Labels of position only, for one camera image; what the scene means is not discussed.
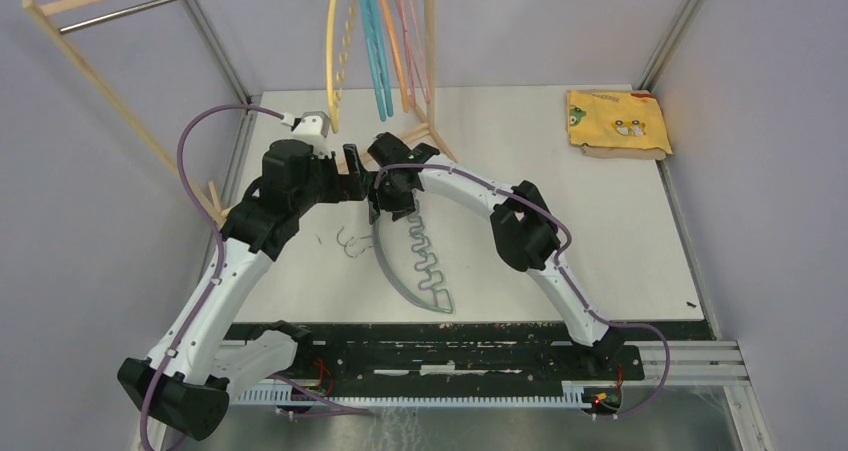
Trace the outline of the orange wavy plastic hanger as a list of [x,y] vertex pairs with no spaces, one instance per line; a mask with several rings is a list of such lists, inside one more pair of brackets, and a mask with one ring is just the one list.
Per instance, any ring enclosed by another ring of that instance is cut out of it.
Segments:
[[399,90],[401,94],[401,103],[404,112],[409,112],[412,107],[411,99],[409,97],[409,88],[406,82],[405,69],[404,69],[404,61],[401,57],[400,46],[397,38],[397,32],[394,25],[394,21],[392,19],[391,8],[389,6],[388,0],[378,0],[380,10],[382,12],[384,26],[388,34],[390,49],[392,53],[393,65],[395,68],[395,74],[397,77]]

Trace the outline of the pink wire hanger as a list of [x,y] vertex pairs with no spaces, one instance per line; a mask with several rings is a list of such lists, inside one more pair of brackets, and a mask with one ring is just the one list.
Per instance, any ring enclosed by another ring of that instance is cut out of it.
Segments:
[[394,0],[401,24],[405,62],[405,91],[410,107],[422,98],[430,103],[429,81],[426,75],[425,49],[415,0]]

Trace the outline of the yellow plastic hanger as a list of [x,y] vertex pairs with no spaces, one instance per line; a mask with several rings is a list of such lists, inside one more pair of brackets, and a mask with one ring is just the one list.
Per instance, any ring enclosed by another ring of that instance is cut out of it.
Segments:
[[349,9],[343,23],[341,37],[337,37],[339,3],[341,0],[329,0],[325,29],[325,84],[327,99],[327,114],[333,133],[340,129],[340,104],[343,95],[343,85],[352,43],[353,29],[357,11],[356,0],[349,0]]

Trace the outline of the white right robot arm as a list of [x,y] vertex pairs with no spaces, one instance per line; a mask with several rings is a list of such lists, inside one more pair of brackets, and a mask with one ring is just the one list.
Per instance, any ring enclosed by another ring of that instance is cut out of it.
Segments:
[[498,256],[527,274],[580,346],[577,363],[591,379],[602,379],[618,364],[624,338],[580,290],[565,259],[572,237],[550,212],[535,184],[487,179],[427,144],[408,147],[399,137],[380,134],[367,150],[380,169],[371,197],[376,211],[399,218],[412,212],[416,193],[453,201],[488,220]]

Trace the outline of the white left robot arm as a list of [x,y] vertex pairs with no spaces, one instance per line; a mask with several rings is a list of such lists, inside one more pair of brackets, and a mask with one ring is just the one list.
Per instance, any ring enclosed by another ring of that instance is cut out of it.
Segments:
[[257,331],[226,358],[219,347],[247,296],[299,230],[316,204],[363,201],[373,183],[353,144],[343,147],[347,171],[335,156],[295,139],[278,140],[262,171],[216,233],[214,260],[175,322],[143,359],[128,358],[118,380],[140,411],[140,443],[151,449],[154,418],[185,437],[203,440],[233,399],[279,371],[307,375],[315,355],[307,329],[278,321]]

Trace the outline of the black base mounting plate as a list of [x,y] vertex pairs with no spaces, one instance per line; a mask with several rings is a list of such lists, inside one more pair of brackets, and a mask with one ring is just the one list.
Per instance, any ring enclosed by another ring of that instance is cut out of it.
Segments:
[[558,322],[303,323],[284,376],[318,382],[332,398],[555,397],[565,382],[642,381],[637,347],[613,335],[595,353]]

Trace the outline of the yellow printed folded cloth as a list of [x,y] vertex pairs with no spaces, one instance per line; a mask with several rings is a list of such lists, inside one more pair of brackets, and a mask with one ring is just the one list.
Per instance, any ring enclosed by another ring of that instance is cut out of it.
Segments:
[[645,90],[566,93],[569,144],[588,157],[661,161],[673,154],[661,106]]

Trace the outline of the metal hanging rod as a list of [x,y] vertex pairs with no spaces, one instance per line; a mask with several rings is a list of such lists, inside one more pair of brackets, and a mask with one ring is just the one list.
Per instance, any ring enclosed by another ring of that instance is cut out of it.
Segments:
[[60,35],[66,35],[69,33],[74,33],[77,31],[85,30],[92,28],[94,26],[98,26],[101,24],[105,24],[111,21],[119,20],[125,17],[129,17],[132,15],[136,15],[145,11],[149,11],[161,6],[165,6],[174,2],[185,1],[185,0],[151,0],[147,1],[132,7],[127,7],[112,13],[104,14],[101,16],[93,17],[91,19],[87,19],[84,21],[80,21],[78,23],[74,23],[71,25],[67,25],[58,29]]

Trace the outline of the wooden clothes rack frame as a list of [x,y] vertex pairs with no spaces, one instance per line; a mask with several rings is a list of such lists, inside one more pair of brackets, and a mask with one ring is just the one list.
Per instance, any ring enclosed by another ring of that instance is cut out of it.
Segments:
[[[70,33],[66,35],[59,34],[58,29],[64,26],[56,25],[53,20],[54,16],[106,1],[109,0],[58,0],[41,5],[36,0],[23,0],[22,7],[68,60],[93,84],[100,95],[123,118],[135,134],[187,186],[189,197],[199,206],[202,215],[210,219],[216,228],[221,228],[228,215],[228,211],[222,207],[220,195],[216,187],[211,186],[207,192],[201,191],[198,185],[186,176],[181,158],[165,150],[164,146],[157,140],[141,118],[73,44],[68,37]],[[236,71],[230,64],[229,59],[225,56],[212,25],[206,18],[202,8],[197,3],[197,0],[185,0],[184,2],[187,4],[188,14],[193,19],[195,26],[199,28],[202,38],[211,47],[213,56],[217,59],[219,66],[223,70],[225,80],[233,87],[237,100],[241,104],[247,105],[249,103],[247,92]],[[388,2],[397,32],[401,57],[404,61],[401,24],[395,1],[388,0]],[[343,23],[349,6],[349,0],[341,0],[339,3],[336,25],[338,38],[341,37]],[[423,0],[421,6],[417,4],[416,6],[424,42],[430,103],[425,104],[422,98],[418,98],[418,104],[411,107],[409,112],[417,117],[419,123],[417,126],[402,133],[400,138],[406,144],[416,143],[422,139],[429,139],[443,154],[449,158],[453,158],[455,155],[439,133],[435,117],[435,0]],[[387,115],[390,107],[389,94],[391,82],[387,73],[380,68],[379,64],[386,58],[390,59],[393,63],[393,59],[382,12],[378,0],[356,0],[355,7],[357,11],[356,20],[360,19],[362,21],[362,29],[369,52],[369,62],[372,66],[372,78],[377,94],[377,101],[381,106],[382,114]]]

